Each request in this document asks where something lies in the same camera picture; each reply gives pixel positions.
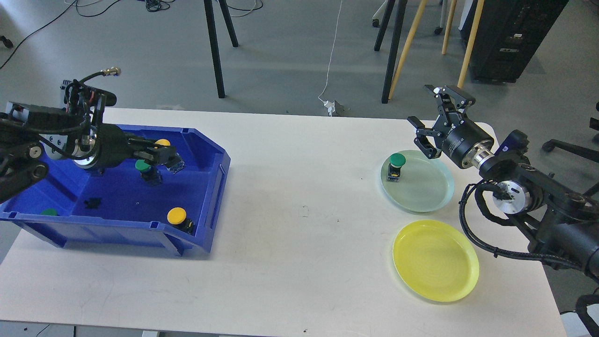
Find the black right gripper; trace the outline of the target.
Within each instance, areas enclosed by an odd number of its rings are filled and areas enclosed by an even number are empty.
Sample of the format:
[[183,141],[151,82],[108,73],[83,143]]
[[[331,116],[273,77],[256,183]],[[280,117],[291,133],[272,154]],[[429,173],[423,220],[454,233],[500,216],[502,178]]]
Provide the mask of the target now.
[[414,127],[415,145],[429,159],[445,154],[461,169],[481,168],[493,154],[494,139],[466,114],[475,98],[458,86],[423,85],[435,97],[438,118],[432,128],[426,128],[417,117],[408,117]]

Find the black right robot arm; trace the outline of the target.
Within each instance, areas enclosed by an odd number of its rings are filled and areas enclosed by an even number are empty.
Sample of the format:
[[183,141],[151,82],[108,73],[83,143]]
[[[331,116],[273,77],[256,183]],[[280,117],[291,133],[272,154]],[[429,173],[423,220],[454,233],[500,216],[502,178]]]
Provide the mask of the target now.
[[[464,90],[433,85],[425,89],[436,99],[438,117],[432,127],[417,117],[408,118],[415,145],[428,159],[445,155],[462,170],[473,167],[481,177],[466,186],[459,202],[460,224],[471,243],[494,257],[572,269],[597,282],[598,202],[531,166],[526,157],[529,142],[519,130],[492,151],[493,137],[467,117],[475,98]],[[466,219],[471,195],[486,219],[515,227],[528,239],[526,252],[495,247],[474,234]]]

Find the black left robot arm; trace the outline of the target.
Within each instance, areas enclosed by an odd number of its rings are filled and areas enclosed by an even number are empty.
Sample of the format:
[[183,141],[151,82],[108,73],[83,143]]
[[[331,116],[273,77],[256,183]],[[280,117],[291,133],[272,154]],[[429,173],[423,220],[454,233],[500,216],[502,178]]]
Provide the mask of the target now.
[[173,174],[185,164],[165,139],[154,140],[124,132],[103,121],[105,107],[117,103],[115,94],[89,86],[98,76],[118,76],[110,67],[61,86],[60,108],[9,102],[1,114],[1,201],[7,201],[47,177],[42,160],[72,160],[83,170],[104,171],[136,159],[141,176],[153,185],[161,180],[158,166]]

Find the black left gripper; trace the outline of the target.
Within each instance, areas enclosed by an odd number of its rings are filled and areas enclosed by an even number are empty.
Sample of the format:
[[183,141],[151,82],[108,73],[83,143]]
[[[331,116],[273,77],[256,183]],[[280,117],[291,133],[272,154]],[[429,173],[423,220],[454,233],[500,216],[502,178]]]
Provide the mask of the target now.
[[128,159],[140,159],[150,166],[174,167],[178,165],[176,151],[177,148],[167,139],[146,139],[124,132],[116,125],[102,124],[97,130],[90,156],[73,162],[83,170],[113,168]]

